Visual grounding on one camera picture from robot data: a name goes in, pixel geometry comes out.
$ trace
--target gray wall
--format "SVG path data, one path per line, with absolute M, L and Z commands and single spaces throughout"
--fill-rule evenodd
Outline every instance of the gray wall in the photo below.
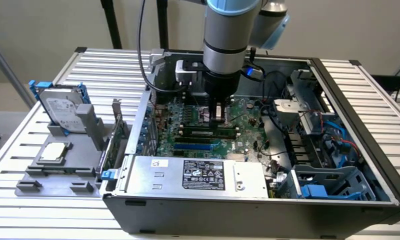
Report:
M 400 0 L 287 0 L 291 23 L 275 55 L 358 59 L 374 74 L 400 65 Z M 115 0 L 123 47 L 135 49 L 140 0 Z M 170 0 L 170 46 L 203 47 L 204 7 Z M 142 48 L 159 47 L 147 0 Z M 0 0 L 0 50 L 20 80 L 52 80 L 78 46 L 111 48 L 100 0 Z M 0 82 L 5 82 L 0 72 Z

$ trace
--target black pole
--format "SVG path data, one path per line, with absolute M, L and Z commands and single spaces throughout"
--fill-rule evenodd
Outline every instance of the black pole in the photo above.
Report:
M 170 49 L 168 0 L 156 0 L 156 4 L 158 4 L 160 48 Z
M 112 47 L 114 49 L 123 49 L 114 0 L 100 0 L 100 3 L 106 12 Z

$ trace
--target green circuit board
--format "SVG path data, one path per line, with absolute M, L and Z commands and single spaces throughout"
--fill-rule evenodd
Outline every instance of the green circuit board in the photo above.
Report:
M 186 105 L 178 101 L 158 106 L 159 144 L 156 156 L 207 159 L 232 159 L 238 157 L 239 160 L 264 162 L 266 160 L 262 161 L 263 156 L 255 151 L 254 146 L 255 141 L 260 146 L 267 140 L 264 127 L 260 126 L 260 107 L 262 104 L 258 104 L 255 100 L 248 98 L 236 99 L 234 104 L 226 108 L 226 123 L 219 126 L 228 129 L 236 128 L 239 133 L 236 138 L 208 139 L 212 150 L 192 150 L 175 149 L 175 145 L 179 144 L 178 139 L 182 137 L 182 125 L 192 127 L 210 126 L 208 117 L 202 113 L 207 107 Z

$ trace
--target motherboard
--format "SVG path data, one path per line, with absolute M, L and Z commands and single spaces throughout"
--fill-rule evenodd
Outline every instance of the motherboard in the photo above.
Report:
M 259 153 L 267 144 L 263 103 L 256 99 L 235 98 L 224 110 L 223 124 L 210 127 L 208 107 L 184 104 L 174 99 L 158 105 L 155 111 L 159 145 L 156 156 L 206 159 L 228 159 L 240 162 L 267 163 Z M 267 147 L 263 153 L 270 154 Z

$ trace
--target power supply label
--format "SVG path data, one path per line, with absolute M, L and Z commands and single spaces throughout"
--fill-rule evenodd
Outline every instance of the power supply label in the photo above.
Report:
M 184 160 L 182 186 L 184 189 L 224 191 L 224 162 Z

